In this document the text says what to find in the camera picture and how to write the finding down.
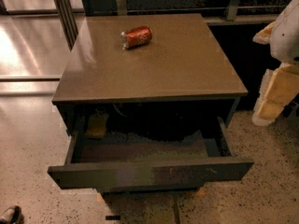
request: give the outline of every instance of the drawer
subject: drawer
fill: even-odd
[[[107,135],[100,140],[85,137],[86,113],[83,113],[77,115],[65,164],[48,170],[61,189],[95,188],[101,193],[197,189],[205,182],[240,180],[253,164],[253,159],[235,155],[226,137],[223,118],[206,112],[194,116],[195,125],[188,127],[193,130],[184,137],[168,139],[167,132],[165,137],[153,135],[155,127],[149,129],[153,138],[142,133],[140,127],[134,132],[134,125],[144,125],[139,119],[119,119],[118,123],[110,116]],[[153,118],[150,125],[154,126],[155,121]],[[159,122],[168,125],[163,119]],[[125,125],[130,127],[118,129]]]

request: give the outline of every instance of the desk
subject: desk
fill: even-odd
[[[153,39],[123,49],[121,32],[141,25],[152,30]],[[51,166],[49,174],[61,189],[99,192],[189,189],[206,181],[239,180],[253,161],[235,155],[225,128],[246,94],[199,14],[86,18],[52,100],[72,141],[65,164]],[[111,132],[100,141],[84,138],[87,114],[112,104],[142,104],[149,119],[160,110],[157,122],[168,109],[193,110],[194,119],[188,120],[198,122],[198,132],[173,142],[136,133],[130,141],[132,131]]]

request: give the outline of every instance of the soda can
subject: soda can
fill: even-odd
[[[121,33],[122,46],[125,49],[133,48],[147,44],[152,39],[152,33],[149,27],[140,26]]]

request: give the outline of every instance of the black shoe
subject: black shoe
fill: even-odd
[[[21,208],[18,205],[10,206],[2,216],[0,224],[19,224],[21,221]]]

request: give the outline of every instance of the speckled floor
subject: speckled floor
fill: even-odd
[[[52,26],[56,32],[49,35]],[[41,33],[31,38],[34,46],[25,46],[41,27],[45,39]],[[0,17],[0,44],[3,37],[10,42],[8,53],[0,50],[1,75],[61,74],[69,51],[57,32],[60,29],[56,17]],[[22,37],[23,46],[17,46]],[[41,60],[34,59],[38,49]],[[20,58],[12,59],[16,54]],[[32,56],[23,60],[23,54]],[[49,62],[57,56],[55,63]],[[242,181],[205,183],[197,192],[118,194],[103,199],[94,189],[60,190],[47,174],[50,165],[64,163],[69,144],[51,104],[56,86],[55,82],[0,83],[0,213],[18,204],[26,224],[299,223],[299,118],[280,117],[269,127],[256,127],[251,112],[235,113],[229,140],[238,156],[255,161]]]

